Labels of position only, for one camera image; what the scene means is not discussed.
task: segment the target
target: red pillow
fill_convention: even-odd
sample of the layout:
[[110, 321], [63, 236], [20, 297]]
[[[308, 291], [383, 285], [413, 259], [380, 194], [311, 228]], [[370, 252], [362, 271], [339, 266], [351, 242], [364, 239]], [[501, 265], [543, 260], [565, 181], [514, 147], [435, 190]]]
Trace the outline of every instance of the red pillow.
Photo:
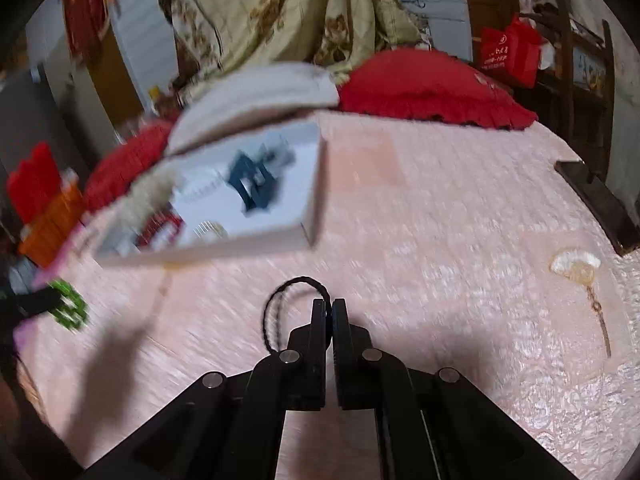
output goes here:
[[124, 195], [141, 173], [160, 160], [173, 126], [171, 122], [155, 120], [101, 161], [84, 188], [87, 209], [97, 211]]
[[380, 52], [354, 70], [339, 92], [339, 109], [359, 114], [515, 129], [538, 118], [494, 80], [437, 50]]

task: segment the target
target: white pillow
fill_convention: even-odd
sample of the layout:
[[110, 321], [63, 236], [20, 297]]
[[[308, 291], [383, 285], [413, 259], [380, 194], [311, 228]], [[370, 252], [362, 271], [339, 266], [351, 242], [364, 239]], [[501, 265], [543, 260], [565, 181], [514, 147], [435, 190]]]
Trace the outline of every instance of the white pillow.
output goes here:
[[338, 91], [324, 68], [283, 62], [233, 73], [188, 108], [174, 126], [165, 156], [260, 126], [300, 108], [337, 106]]

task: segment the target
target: white box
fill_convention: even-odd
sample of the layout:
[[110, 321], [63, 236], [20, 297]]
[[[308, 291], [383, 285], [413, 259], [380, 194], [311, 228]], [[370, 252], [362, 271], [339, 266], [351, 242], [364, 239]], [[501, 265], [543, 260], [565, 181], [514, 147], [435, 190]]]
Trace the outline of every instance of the white box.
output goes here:
[[277, 196], [266, 210], [257, 209], [244, 215], [240, 195], [228, 186], [232, 192], [216, 194], [207, 203], [209, 211], [205, 209], [202, 218], [193, 221], [220, 222], [226, 237], [197, 238], [193, 236], [195, 226], [185, 224], [171, 247], [141, 251], [134, 246], [137, 233], [116, 218], [95, 251], [96, 262], [103, 267], [164, 264], [309, 248], [315, 235], [314, 209], [322, 143], [320, 128], [314, 120], [291, 121], [259, 133], [233, 136], [172, 158], [167, 165], [180, 174], [193, 174], [196, 168], [212, 168], [226, 178], [238, 152], [252, 156], [261, 146], [271, 146], [281, 140], [293, 151], [294, 160], [278, 178]]

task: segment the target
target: green hair tie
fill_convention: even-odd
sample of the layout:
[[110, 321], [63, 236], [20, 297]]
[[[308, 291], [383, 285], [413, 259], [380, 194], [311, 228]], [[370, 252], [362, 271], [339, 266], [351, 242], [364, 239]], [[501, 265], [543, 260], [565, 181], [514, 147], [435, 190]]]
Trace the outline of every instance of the green hair tie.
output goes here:
[[62, 295], [62, 304], [51, 311], [53, 317], [69, 330], [80, 330], [88, 319], [86, 301], [65, 280], [53, 280], [49, 282], [49, 286], [57, 289]]

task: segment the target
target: quilted bedspread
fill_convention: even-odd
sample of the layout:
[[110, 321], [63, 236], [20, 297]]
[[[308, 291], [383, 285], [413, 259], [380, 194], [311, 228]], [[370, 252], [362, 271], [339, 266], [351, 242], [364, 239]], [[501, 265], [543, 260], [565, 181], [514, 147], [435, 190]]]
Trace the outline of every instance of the quilted bedspread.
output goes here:
[[[616, 256], [554, 171], [575, 153], [538, 123], [316, 118], [326, 150], [311, 250], [121, 269], [101, 269], [91, 247], [69, 253], [60, 275], [90, 325], [71, 334], [43, 317], [27, 361], [72, 452], [89, 465], [203, 373], [251, 369], [267, 354], [265, 299], [304, 274], [346, 298], [377, 347], [419, 370], [457, 368], [578, 478], [614, 478], [640, 441], [639, 255]], [[610, 359], [585, 289], [549, 271], [568, 247], [602, 261]], [[308, 323], [312, 298], [289, 293], [283, 334]], [[276, 477], [378, 478], [373, 416], [341, 412], [327, 371], [327, 407], [287, 413]]]

